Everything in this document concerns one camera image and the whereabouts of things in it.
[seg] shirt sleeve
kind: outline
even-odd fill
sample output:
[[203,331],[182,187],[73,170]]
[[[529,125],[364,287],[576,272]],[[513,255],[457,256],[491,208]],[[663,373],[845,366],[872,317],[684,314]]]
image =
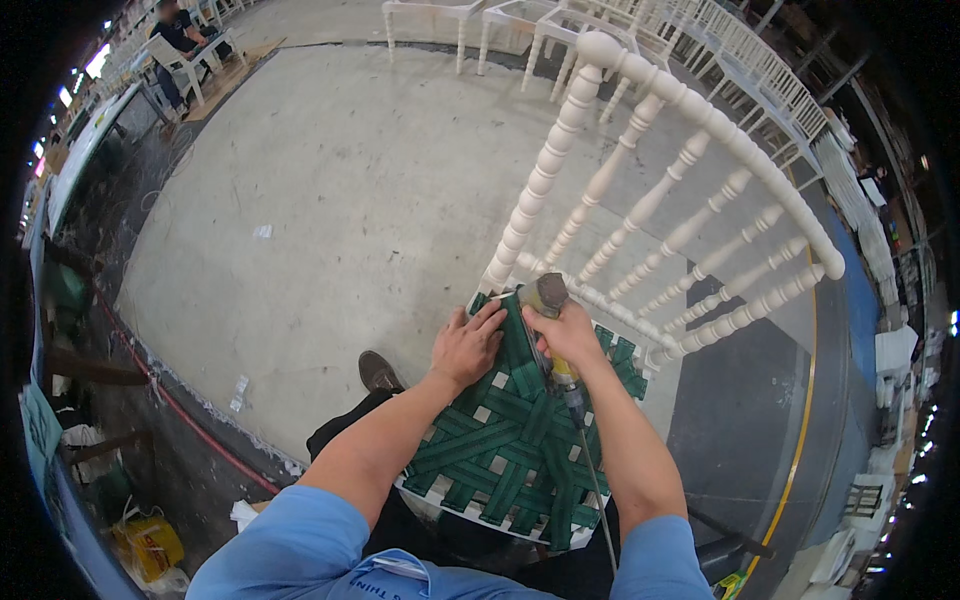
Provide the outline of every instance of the shirt sleeve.
[[190,13],[188,11],[180,11],[177,13],[177,19],[180,20],[180,24],[183,27],[183,34],[186,35],[186,30],[189,27],[193,27],[193,19],[190,18]]
[[679,516],[658,516],[635,527],[623,544],[610,598],[712,599],[690,524]]
[[191,599],[305,593],[354,568],[370,527],[340,496],[290,486],[194,575]]

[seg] hand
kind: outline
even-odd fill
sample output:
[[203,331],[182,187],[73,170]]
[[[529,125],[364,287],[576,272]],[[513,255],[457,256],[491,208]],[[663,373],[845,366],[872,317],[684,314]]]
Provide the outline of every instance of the hand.
[[433,343],[430,372],[450,379],[463,390],[493,367],[503,331],[497,331],[507,318],[500,300],[491,300],[467,320],[467,310],[457,306],[450,321]]
[[523,307],[523,320],[534,331],[542,334],[537,340],[537,349],[548,357],[556,353],[577,371],[588,368],[597,361],[606,362],[593,323],[583,306],[567,300],[556,320],[547,319],[531,306]]

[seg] yellow floor line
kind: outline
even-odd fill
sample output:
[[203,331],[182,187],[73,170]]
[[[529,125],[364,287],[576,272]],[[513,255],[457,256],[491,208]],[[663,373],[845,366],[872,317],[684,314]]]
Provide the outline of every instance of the yellow floor line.
[[[790,167],[787,167],[786,174],[789,176],[790,181],[793,183],[794,187],[797,186],[797,181],[793,177],[793,170]],[[813,265],[813,254],[810,252],[810,247],[806,247],[806,262],[809,265]],[[790,490],[793,488],[793,479],[797,475],[797,466],[800,464],[800,458],[804,454],[804,443],[806,442],[806,427],[810,422],[810,404],[813,399],[813,376],[817,370],[817,292],[816,288],[810,288],[810,294],[813,296],[813,351],[810,352],[810,373],[807,379],[806,384],[806,402],[804,403],[804,420],[800,425],[800,437],[797,439],[797,448],[793,452],[793,462],[790,464],[790,474],[786,478],[786,485],[783,486],[783,494],[780,496],[780,504],[777,506],[777,511],[774,513],[773,520],[770,521],[770,527],[767,528],[767,533],[763,536],[763,543],[770,543],[770,539],[774,536],[774,531],[777,530],[777,525],[780,523],[780,517],[783,515],[783,508],[786,506],[787,498],[790,496]],[[747,584],[747,580],[750,579],[750,575],[756,569],[756,564],[760,562],[759,556],[754,556],[754,559],[750,561],[750,566],[747,567],[747,575],[744,578],[744,586]]]

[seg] fluorescent light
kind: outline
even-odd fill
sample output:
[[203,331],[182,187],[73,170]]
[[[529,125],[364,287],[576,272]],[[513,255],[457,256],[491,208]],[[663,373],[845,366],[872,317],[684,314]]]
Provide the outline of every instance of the fluorescent light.
[[97,54],[93,55],[93,58],[90,59],[90,62],[84,67],[90,77],[97,78],[100,77],[100,72],[104,68],[104,63],[107,62],[107,55],[110,53],[110,45],[104,44],[104,47],[100,49]]

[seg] yellow bag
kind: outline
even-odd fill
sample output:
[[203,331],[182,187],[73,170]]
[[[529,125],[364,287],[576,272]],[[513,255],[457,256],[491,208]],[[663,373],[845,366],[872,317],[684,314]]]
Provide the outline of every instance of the yellow bag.
[[145,583],[156,581],[183,560],[183,544],[163,516],[121,521],[113,525],[112,531],[121,558]]

